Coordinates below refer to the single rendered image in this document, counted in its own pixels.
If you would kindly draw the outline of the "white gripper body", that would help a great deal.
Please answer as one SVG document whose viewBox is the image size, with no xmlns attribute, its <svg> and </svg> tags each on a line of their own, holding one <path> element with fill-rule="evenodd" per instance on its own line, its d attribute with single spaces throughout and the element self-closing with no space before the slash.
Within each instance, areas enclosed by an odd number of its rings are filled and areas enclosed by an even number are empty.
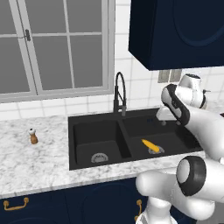
<svg viewBox="0 0 224 224">
<path fill-rule="evenodd" d="M 156 113 L 156 117 L 159 121 L 176 121 L 177 118 L 174 114 L 166 107 L 161 106 Z"/>
</svg>

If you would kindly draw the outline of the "yellow corn cob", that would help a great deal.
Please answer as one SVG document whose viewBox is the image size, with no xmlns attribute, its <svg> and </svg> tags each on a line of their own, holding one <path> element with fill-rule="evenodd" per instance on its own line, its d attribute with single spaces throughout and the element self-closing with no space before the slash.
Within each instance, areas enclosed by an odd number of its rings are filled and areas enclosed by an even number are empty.
<svg viewBox="0 0 224 224">
<path fill-rule="evenodd" d="M 151 143 L 150 141 L 146 140 L 146 139 L 143 139 L 142 140 L 143 144 L 145 146 L 148 147 L 148 149 L 150 151 L 153 151 L 153 152 L 159 152 L 159 148 L 154 144 L 154 143 Z"/>
</svg>

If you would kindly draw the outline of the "black double sink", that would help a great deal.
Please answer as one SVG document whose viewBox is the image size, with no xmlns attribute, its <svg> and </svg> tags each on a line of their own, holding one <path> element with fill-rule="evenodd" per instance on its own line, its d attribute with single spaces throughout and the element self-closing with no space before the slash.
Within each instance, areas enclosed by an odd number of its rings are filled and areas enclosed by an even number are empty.
<svg viewBox="0 0 224 224">
<path fill-rule="evenodd" d="M 69 169 L 120 164 L 201 151 L 200 144 L 185 127 L 174 121 L 165 126 L 155 108 L 121 114 L 70 116 L 68 118 Z M 142 142 L 159 148 L 153 152 Z"/>
</svg>

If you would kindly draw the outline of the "navy cupboard door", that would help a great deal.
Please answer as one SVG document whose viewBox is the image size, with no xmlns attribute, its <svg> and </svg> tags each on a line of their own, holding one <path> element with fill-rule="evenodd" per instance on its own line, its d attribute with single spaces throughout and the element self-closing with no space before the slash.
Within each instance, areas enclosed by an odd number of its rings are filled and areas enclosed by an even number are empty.
<svg viewBox="0 0 224 224">
<path fill-rule="evenodd" d="M 135 178 L 69 188 L 65 196 L 71 224 L 136 224 L 147 204 Z"/>
</svg>

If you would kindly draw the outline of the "black spring tap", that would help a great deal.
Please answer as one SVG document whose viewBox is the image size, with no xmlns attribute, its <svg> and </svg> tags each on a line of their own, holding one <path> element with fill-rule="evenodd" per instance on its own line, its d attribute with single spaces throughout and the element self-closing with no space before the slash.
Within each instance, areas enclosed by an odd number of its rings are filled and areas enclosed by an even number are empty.
<svg viewBox="0 0 224 224">
<path fill-rule="evenodd" d="M 119 87 L 118 87 L 118 78 L 122 80 L 122 91 L 123 93 L 120 94 Z M 126 86 L 125 80 L 123 78 L 123 74 L 118 72 L 115 76 L 115 92 L 114 92 L 114 108 L 113 112 L 117 114 L 119 110 L 122 111 L 122 116 L 126 115 L 126 108 L 127 108 L 127 100 L 126 100 Z"/>
</svg>

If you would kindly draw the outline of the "grey framed window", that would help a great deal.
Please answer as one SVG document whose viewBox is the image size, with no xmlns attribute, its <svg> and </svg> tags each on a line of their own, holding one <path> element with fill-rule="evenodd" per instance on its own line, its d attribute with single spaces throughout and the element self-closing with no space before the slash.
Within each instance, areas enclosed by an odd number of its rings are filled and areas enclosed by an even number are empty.
<svg viewBox="0 0 224 224">
<path fill-rule="evenodd" d="M 0 0 L 0 102 L 112 92 L 115 0 Z M 23 37 L 25 29 L 31 41 Z"/>
</svg>

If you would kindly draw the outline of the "brown pepper grinder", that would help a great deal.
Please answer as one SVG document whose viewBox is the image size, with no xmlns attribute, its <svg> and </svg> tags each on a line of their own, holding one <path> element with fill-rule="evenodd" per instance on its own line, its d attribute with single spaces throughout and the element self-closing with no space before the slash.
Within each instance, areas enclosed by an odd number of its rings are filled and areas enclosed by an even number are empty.
<svg viewBox="0 0 224 224">
<path fill-rule="evenodd" d="M 36 144 L 39 140 L 36 136 L 36 130 L 35 129 L 29 129 L 30 139 L 32 144 Z"/>
</svg>

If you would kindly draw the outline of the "navy drawer front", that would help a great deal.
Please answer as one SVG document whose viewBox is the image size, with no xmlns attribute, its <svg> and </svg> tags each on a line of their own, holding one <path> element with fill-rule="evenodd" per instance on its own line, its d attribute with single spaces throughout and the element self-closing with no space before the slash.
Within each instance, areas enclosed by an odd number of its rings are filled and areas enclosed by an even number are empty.
<svg viewBox="0 0 224 224">
<path fill-rule="evenodd" d="M 24 209 L 4 211 L 3 202 L 23 203 L 28 197 L 29 203 Z M 62 190 L 39 192 L 13 198 L 0 199 L 0 224 L 69 224 L 67 203 Z"/>
</svg>

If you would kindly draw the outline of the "dark window latch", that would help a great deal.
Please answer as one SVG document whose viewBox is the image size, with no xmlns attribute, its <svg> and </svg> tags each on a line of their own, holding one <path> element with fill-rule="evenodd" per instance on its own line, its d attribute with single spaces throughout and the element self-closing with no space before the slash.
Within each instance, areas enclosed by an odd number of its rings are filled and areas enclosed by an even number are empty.
<svg viewBox="0 0 224 224">
<path fill-rule="evenodd" d="M 24 31 L 25 35 L 23 37 L 19 37 L 19 39 L 26 39 L 27 41 L 31 41 L 31 35 L 28 29 Z"/>
</svg>

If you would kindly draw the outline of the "grey wall socket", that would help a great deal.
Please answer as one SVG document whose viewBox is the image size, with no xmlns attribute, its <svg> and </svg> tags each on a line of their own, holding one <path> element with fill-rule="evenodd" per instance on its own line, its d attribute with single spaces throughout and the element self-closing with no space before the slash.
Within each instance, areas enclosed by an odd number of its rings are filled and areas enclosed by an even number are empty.
<svg viewBox="0 0 224 224">
<path fill-rule="evenodd" d="M 158 74 L 158 83 L 166 82 L 178 82 L 180 81 L 182 70 L 181 69 L 171 69 L 171 70 L 161 70 Z"/>
</svg>

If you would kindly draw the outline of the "navy wall cupboard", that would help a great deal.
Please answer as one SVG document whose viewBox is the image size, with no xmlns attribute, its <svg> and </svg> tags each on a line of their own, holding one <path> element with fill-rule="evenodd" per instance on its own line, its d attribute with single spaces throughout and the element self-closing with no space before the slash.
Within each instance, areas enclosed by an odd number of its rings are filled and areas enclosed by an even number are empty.
<svg viewBox="0 0 224 224">
<path fill-rule="evenodd" d="M 224 0 L 131 0 L 129 52 L 149 70 L 224 66 Z"/>
</svg>

